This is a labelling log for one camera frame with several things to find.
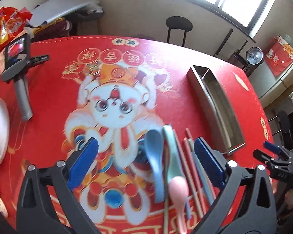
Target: blue gripper pad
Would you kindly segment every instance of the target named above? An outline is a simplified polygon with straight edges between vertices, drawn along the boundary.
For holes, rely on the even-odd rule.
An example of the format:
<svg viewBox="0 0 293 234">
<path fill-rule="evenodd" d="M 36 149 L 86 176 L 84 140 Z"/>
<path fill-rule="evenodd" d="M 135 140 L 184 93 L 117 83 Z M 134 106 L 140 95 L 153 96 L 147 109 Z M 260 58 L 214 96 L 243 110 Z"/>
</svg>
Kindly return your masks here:
<svg viewBox="0 0 293 234">
<path fill-rule="evenodd" d="M 201 138 L 195 140 L 194 152 L 201 162 L 213 186 L 222 190 L 226 185 L 225 170 L 210 152 L 209 146 L 205 145 L 205 141 Z"/>
<path fill-rule="evenodd" d="M 71 191 L 80 186 L 91 164 L 95 160 L 99 151 L 98 141 L 95 138 L 90 138 L 81 151 L 82 153 L 69 170 L 67 185 Z"/>
<path fill-rule="evenodd" d="M 278 146 L 271 144 L 268 141 L 265 141 L 263 143 L 263 146 L 265 149 L 268 149 L 269 151 L 271 151 L 272 153 L 279 155 L 281 153 L 281 150 Z"/>
</svg>

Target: red bag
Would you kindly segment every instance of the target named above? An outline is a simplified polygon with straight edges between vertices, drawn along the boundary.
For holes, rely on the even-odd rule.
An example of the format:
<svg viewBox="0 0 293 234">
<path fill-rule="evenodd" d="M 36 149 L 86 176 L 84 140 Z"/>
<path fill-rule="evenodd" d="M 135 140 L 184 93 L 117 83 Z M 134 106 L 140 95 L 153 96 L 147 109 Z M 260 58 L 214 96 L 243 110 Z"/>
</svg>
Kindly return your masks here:
<svg viewBox="0 0 293 234">
<path fill-rule="evenodd" d="M 280 36 L 265 55 L 265 61 L 273 74 L 278 76 L 293 62 L 293 48 Z"/>
<path fill-rule="evenodd" d="M 31 16 L 26 8 L 20 11 L 12 7 L 0 9 L 0 51 L 22 32 L 26 20 L 30 20 Z"/>
</svg>

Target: plastic spoon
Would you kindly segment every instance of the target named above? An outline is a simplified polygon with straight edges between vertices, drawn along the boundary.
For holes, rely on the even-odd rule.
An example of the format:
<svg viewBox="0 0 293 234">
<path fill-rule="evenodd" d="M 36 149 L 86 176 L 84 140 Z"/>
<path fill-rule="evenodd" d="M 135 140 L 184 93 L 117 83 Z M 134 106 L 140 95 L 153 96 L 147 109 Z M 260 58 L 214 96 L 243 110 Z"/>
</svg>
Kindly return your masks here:
<svg viewBox="0 0 293 234">
<path fill-rule="evenodd" d="M 163 127 L 163 133 L 169 148 L 169 166 L 168 166 L 168 171 L 166 176 L 167 182 L 169 183 L 172 178 L 176 176 L 181 176 L 185 178 L 185 175 L 182 170 L 181 161 L 178 154 L 176 138 L 175 138 L 172 126 L 165 125 Z M 186 213 L 187 213 L 188 220 L 191 219 L 191 209 L 190 209 L 190 203 L 188 200 L 186 203 Z"/>
<path fill-rule="evenodd" d="M 162 134 L 155 129 L 147 131 L 144 137 L 144 148 L 153 171 L 155 203 L 163 202 L 165 198 L 165 189 L 162 167 L 164 149 L 164 139 Z"/>
<path fill-rule="evenodd" d="M 185 178 L 176 176 L 168 183 L 169 196 L 174 203 L 177 211 L 177 224 L 179 234 L 187 234 L 186 221 L 183 216 L 183 211 L 189 196 L 189 188 Z"/>
</svg>

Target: black stool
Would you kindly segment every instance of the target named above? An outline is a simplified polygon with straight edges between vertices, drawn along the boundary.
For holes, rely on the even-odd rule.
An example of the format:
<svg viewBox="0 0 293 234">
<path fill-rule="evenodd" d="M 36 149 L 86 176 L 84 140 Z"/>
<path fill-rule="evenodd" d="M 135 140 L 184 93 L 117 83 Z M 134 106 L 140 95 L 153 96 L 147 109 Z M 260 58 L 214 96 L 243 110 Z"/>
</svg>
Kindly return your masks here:
<svg viewBox="0 0 293 234">
<path fill-rule="evenodd" d="M 186 42 L 187 32 L 191 31 L 193 28 L 193 24 L 191 23 L 191 21 L 184 17 L 174 16 L 174 17 L 169 17 L 166 19 L 166 25 L 168 27 L 167 43 L 169 43 L 171 29 L 180 29 L 185 31 L 185 34 L 183 35 L 183 42 L 182 42 L 182 46 L 184 47 Z"/>
</svg>

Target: pink spoon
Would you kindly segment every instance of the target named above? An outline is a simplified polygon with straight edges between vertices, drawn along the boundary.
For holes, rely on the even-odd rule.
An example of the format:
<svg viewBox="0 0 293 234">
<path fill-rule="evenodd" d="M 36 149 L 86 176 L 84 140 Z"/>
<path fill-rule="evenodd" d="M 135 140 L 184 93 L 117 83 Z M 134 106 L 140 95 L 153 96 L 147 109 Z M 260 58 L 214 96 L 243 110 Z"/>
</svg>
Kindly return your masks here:
<svg viewBox="0 0 293 234">
<path fill-rule="evenodd" d="M 185 178 L 181 176 L 175 176 L 172 178 L 168 183 L 168 192 L 177 211 L 179 234 L 187 234 L 188 230 L 183 212 L 189 196 L 189 188 Z"/>
</svg>

